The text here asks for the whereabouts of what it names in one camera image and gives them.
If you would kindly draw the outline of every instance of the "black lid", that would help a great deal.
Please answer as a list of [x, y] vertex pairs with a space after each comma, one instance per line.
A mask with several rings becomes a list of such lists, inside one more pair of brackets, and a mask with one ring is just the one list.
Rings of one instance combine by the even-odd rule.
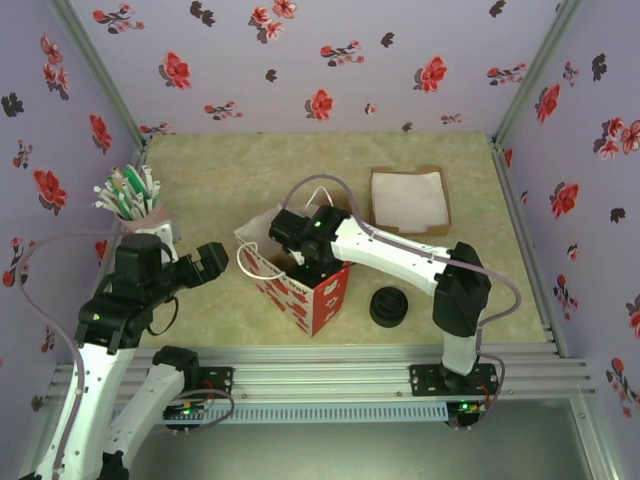
[[373, 294], [369, 313], [381, 327], [397, 327], [404, 320], [409, 301], [407, 296], [395, 287], [384, 287]]

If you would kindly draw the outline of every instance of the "purple wall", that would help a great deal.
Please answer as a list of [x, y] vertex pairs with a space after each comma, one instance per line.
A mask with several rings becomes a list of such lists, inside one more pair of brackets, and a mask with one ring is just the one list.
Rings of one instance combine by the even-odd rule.
[[637, 7], [583, 7], [505, 142], [558, 322], [589, 361], [628, 478], [640, 475]]
[[[274, 0], [202, 0], [195, 9], [191, 1], [132, 0], [122, 10], [119, 0], [71, 3], [136, 122], [147, 129], [400, 131], [411, 123], [414, 131], [493, 133], [559, 0], [506, 2], [502, 9], [492, 8], [495, 0], [325, 0], [297, 2], [293, 12], [278, 10]], [[266, 35], [268, 21], [249, 25], [260, 5], [269, 28], [283, 30], [274, 30], [277, 41]], [[177, 57], [165, 64], [169, 52]], [[428, 81], [418, 75], [416, 83], [418, 70], [438, 56], [446, 71], [436, 61], [426, 71]], [[266, 78], [270, 70], [272, 81]], [[437, 91], [425, 93], [425, 83]], [[321, 95], [315, 106], [330, 109], [309, 113], [305, 103], [313, 107], [319, 90], [333, 101]], [[315, 113], [323, 120], [306, 118]]]
[[[43, 34], [57, 49], [41, 41]], [[111, 166], [128, 163], [134, 145], [45, 3], [7, 3], [0, 40], [0, 97], [7, 97], [0, 109], [0, 478], [17, 478], [38, 420], [32, 398], [45, 395], [56, 363], [68, 361], [69, 353], [25, 306], [12, 262], [30, 241], [108, 230], [113, 217], [90, 206], [92, 187]], [[12, 92], [24, 111], [11, 101]], [[102, 118], [110, 139], [99, 128], [93, 131], [91, 114]], [[95, 283], [99, 240], [44, 247], [21, 272], [33, 299], [69, 331]]]

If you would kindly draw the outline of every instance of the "red and white paper bag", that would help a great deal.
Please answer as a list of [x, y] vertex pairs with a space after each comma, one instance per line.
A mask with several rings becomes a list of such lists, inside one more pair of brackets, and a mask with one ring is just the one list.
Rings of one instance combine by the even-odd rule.
[[[312, 216], [314, 209], [317, 209], [316, 205], [310, 205], [306, 213], [303, 213], [304, 207], [291, 210], [299, 215]], [[279, 211], [280, 206], [274, 207], [234, 232], [238, 245], [245, 245], [239, 260], [246, 270], [258, 277], [274, 277], [281, 272], [273, 262], [280, 263], [278, 259], [282, 260], [285, 254], [281, 245], [269, 238], [271, 221]], [[253, 245], [246, 245], [250, 242], [257, 244], [257, 250]], [[349, 267], [345, 266], [315, 288], [307, 287], [287, 275], [275, 280], [258, 280], [249, 276], [247, 279], [290, 316], [300, 330], [313, 337], [342, 307], [349, 281]]]

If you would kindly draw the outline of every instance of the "marble surface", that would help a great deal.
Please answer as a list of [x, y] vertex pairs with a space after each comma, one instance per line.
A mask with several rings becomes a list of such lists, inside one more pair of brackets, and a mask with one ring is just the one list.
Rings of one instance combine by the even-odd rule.
[[[230, 261], [219, 279], [179, 292], [180, 314], [175, 325], [161, 337], [145, 335], [141, 346], [441, 343], [442, 333], [431, 320], [432, 299], [387, 274], [355, 265], [341, 311], [314, 338], [308, 338], [235, 263], [233, 231], [282, 201], [298, 180], [316, 173], [336, 175], [355, 190], [360, 210], [368, 212], [371, 167], [413, 170], [419, 165], [443, 168], [453, 227], [446, 237], [420, 237], [418, 241], [447, 247], [458, 241], [469, 243], [485, 267], [506, 275], [522, 291], [522, 307], [488, 325], [484, 340], [545, 341], [484, 134], [157, 136], [147, 164], [162, 183], [162, 201], [180, 222], [178, 253], [196, 253], [198, 246], [219, 241]], [[319, 184], [301, 189], [293, 203], [305, 203]], [[399, 287], [409, 299], [404, 322], [392, 329], [377, 326], [369, 316], [371, 296], [385, 285]], [[512, 293], [494, 281], [486, 313], [502, 311], [512, 302]], [[168, 323], [173, 304], [156, 312], [153, 328], [159, 331]]]

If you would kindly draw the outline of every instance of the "white napkin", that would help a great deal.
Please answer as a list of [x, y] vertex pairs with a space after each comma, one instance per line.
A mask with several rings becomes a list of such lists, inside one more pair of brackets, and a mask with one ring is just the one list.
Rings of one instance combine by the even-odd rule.
[[440, 173], [375, 173], [371, 180], [373, 214], [378, 225], [400, 233], [421, 233], [449, 223]]

